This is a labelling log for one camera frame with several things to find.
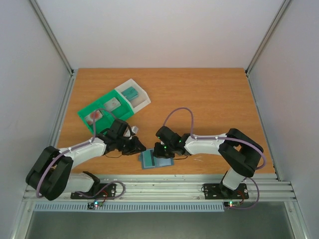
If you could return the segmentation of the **teal leather card holder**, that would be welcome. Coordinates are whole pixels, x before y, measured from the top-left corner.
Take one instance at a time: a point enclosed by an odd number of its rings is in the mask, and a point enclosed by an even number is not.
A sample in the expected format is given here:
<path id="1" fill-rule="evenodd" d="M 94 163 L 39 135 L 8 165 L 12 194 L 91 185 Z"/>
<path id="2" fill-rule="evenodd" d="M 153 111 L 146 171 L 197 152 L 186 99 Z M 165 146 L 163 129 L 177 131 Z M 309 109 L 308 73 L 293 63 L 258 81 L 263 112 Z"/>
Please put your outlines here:
<path id="1" fill-rule="evenodd" d="M 144 169 L 143 168 L 142 153 L 140 153 L 138 159 L 141 162 L 142 169 Z M 174 161 L 173 161 L 172 158 L 156 158 L 156 157 L 154 157 L 154 160 L 155 160 L 155 167 L 154 168 L 161 168 L 161 167 L 167 167 L 167 166 L 173 166 L 174 165 Z"/>

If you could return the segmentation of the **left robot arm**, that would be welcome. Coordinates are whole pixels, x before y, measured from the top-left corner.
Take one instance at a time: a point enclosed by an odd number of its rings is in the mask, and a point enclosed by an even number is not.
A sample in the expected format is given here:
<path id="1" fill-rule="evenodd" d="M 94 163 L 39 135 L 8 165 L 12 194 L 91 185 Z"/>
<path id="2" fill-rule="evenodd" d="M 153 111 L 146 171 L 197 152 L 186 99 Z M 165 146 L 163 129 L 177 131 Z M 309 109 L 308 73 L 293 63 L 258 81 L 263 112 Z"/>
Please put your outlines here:
<path id="1" fill-rule="evenodd" d="M 67 148 L 46 147 L 26 176 L 26 183 L 36 191 L 36 197 L 53 201 L 61 194 L 76 193 L 80 198 L 96 198 L 104 190 L 100 179 L 88 171 L 72 177 L 76 166 L 92 159 L 118 151 L 123 156 L 144 152 L 129 124 L 116 119 L 109 128 L 94 133 L 89 140 Z"/>

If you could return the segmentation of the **white translucent plastic bin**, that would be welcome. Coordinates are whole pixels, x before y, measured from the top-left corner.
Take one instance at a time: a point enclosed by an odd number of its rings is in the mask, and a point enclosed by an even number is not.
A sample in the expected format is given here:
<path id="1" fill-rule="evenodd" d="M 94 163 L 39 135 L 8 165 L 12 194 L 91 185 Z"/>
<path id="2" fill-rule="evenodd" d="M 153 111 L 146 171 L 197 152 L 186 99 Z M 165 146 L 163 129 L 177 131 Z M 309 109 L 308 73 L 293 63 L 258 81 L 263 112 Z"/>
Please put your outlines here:
<path id="1" fill-rule="evenodd" d="M 129 103 L 134 113 L 139 112 L 151 103 L 146 91 L 133 79 L 125 81 L 115 90 Z"/>

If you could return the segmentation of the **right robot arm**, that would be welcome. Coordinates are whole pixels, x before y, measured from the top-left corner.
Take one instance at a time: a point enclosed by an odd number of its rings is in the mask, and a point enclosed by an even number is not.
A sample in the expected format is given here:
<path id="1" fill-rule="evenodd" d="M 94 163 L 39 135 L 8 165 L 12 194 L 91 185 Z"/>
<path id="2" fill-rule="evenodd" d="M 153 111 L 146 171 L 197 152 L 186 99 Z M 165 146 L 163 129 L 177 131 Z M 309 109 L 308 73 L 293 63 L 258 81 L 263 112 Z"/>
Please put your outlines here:
<path id="1" fill-rule="evenodd" d="M 223 176 L 217 192 L 223 199 L 230 199 L 245 178 L 254 176 L 261 158 L 263 148 L 240 130 L 232 128 L 220 135 L 179 134 L 162 126 L 156 133 L 160 142 L 155 143 L 153 156 L 157 158 L 174 158 L 197 154 L 222 156 L 230 169 Z"/>

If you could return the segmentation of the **green plastic bin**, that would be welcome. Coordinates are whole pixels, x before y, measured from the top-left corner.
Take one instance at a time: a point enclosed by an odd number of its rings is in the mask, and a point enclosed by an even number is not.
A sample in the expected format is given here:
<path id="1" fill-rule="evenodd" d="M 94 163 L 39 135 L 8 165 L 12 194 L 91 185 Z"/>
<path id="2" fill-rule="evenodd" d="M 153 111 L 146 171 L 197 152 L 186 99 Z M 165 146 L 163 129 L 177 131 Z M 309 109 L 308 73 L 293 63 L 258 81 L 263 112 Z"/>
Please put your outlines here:
<path id="1" fill-rule="evenodd" d="M 103 104 L 113 97 L 117 98 L 120 101 L 121 106 L 113 110 L 112 112 L 109 112 L 104 108 Z M 109 128 L 115 118 L 125 121 L 134 115 L 134 112 L 129 103 L 116 90 L 110 91 L 109 93 L 103 95 L 93 103 L 77 112 L 79 118 L 82 120 L 84 125 L 89 129 L 91 133 L 93 133 L 93 124 L 88 125 L 85 122 L 84 117 L 94 111 L 100 111 L 103 115 L 101 119 L 95 122 L 96 133 L 100 133 L 103 129 Z"/>

